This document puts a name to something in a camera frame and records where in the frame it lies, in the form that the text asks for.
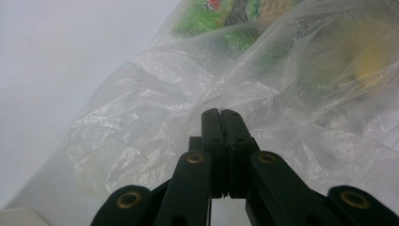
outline plastic bag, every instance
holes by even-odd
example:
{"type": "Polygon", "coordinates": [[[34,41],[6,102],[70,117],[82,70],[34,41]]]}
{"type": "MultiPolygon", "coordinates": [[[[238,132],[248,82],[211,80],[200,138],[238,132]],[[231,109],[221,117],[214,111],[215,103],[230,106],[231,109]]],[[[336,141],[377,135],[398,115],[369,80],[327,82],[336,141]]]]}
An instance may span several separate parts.
{"type": "MultiPolygon", "coordinates": [[[[104,83],[71,129],[77,184],[102,200],[129,184],[157,187],[200,136],[200,114],[229,108],[310,188],[357,186],[399,214],[398,17],[397,1],[309,0],[271,25],[149,50],[104,83]],[[262,29],[245,48],[229,42],[262,29]]],[[[247,224],[242,203],[214,205],[229,225],[247,224]]]]}
{"type": "Polygon", "coordinates": [[[291,10],[302,0],[183,0],[162,26],[152,46],[206,34],[231,25],[264,21],[263,26],[245,32],[229,32],[226,41],[249,47],[267,25],[291,10]]]}

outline brass rivet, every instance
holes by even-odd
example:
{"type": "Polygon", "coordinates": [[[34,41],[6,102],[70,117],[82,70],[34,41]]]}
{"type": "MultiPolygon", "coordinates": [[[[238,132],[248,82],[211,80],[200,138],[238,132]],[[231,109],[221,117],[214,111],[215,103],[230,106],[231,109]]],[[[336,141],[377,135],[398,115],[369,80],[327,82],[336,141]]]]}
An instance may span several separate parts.
{"type": "Polygon", "coordinates": [[[274,163],[276,158],[270,153],[261,153],[259,154],[259,161],[267,164],[274,163]]]}
{"type": "Polygon", "coordinates": [[[356,207],[358,209],[367,209],[370,207],[370,202],[354,191],[343,191],[341,193],[341,199],[343,199],[346,204],[356,207]]]}
{"type": "Polygon", "coordinates": [[[132,208],[141,201],[140,193],[136,191],[128,191],[123,193],[117,201],[118,207],[121,209],[132,208]]]}
{"type": "Polygon", "coordinates": [[[201,163],[203,162],[203,156],[202,154],[199,153],[192,153],[189,156],[187,156],[187,161],[189,163],[201,163]]]}

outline black plastic part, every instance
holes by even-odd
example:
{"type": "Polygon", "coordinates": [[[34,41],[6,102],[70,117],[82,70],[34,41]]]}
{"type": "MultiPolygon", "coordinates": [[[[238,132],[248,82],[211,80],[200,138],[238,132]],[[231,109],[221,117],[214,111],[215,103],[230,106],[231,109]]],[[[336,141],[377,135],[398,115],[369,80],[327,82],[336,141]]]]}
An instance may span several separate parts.
{"type": "Polygon", "coordinates": [[[190,138],[169,181],[153,191],[115,191],[91,225],[206,226],[211,198],[228,194],[247,199],[253,226],[399,225],[399,217],[360,189],[333,187],[327,197],[309,189],[280,156],[260,152],[238,113],[211,109],[201,120],[202,137],[190,138]]]}
{"type": "Polygon", "coordinates": [[[221,112],[229,142],[228,190],[233,199],[244,199],[247,195],[248,161],[252,153],[259,151],[240,114],[232,110],[221,112]]]}
{"type": "Polygon", "coordinates": [[[249,175],[276,225],[342,225],[279,155],[254,153],[249,175]]]}
{"type": "Polygon", "coordinates": [[[211,166],[211,157],[204,152],[180,157],[153,225],[209,225],[211,166]]]}
{"type": "Polygon", "coordinates": [[[202,138],[201,137],[190,137],[188,142],[189,152],[199,152],[202,151],[202,138]]]}
{"type": "Polygon", "coordinates": [[[399,225],[399,217],[365,191],[352,186],[336,186],[327,196],[331,210],[347,225],[399,225]]]}
{"type": "Polygon", "coordinates": [[[247,194],[246,211],[252,226],[275,225],[258,191],[252,186],[247,194]]]}
{"type": "Polygon", "coordinates": [[[222,122],[216,108],[207,110],[201,115],[202,151],[208,153],[212,164],[212,198],[227,196],[227,141],[224,136],[222,122]]]}
{"type": "Polygon", "coordinates": [[[100,208],[91,226],[151,225],[151,192],[142,186],[125,186],[115,191],[100,208]]]}

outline white surface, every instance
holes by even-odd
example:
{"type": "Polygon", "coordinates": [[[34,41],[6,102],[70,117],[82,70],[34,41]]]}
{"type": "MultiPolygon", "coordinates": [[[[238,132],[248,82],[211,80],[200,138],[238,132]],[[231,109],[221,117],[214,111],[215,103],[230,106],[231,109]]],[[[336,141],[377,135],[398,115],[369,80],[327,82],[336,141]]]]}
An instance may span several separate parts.
{"type": "Polygon", "coordinates": [[[0,208],[31,207],[51,225],[88,225],[59,146],[105,78],[143,51],[172,1],[0,2],[0,208]]]}
{"type": "Polygon", "coordinates": [[[49,226],[35,211],[21,208],[0,211],[2,226],[49,226]]]}

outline plastic wrap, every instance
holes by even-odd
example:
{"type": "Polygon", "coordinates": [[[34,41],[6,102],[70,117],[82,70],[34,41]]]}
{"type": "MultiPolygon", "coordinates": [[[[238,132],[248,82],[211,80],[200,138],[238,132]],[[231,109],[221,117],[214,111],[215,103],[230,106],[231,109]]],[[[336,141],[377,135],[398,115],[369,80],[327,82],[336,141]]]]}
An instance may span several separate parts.
{"type": "Polygon", "coordinates": [[[229,32],[226,41],[248,48],[280,16],[302,0],[183,0],[162,26],[152,46],[216,31],[231,25],[263,21],[246,32],[229,32]]]}
{"type": "MultiPolygon", "coordinates": [[[[200,114],[229,108],[312,189],[357,186],[399,214],[398,21],[397,1],[309,0],[271,25],[231,25],[145,52],[71,129],[77,184],[102,200],[129,184],[154,188],[200,136],[200,114]],[[254,29],[264,32],[246,48],[227,41],[254,29]]],[[[229,225],[247,224],[242,203],[214,205],[229,209],[229,225]]]]}

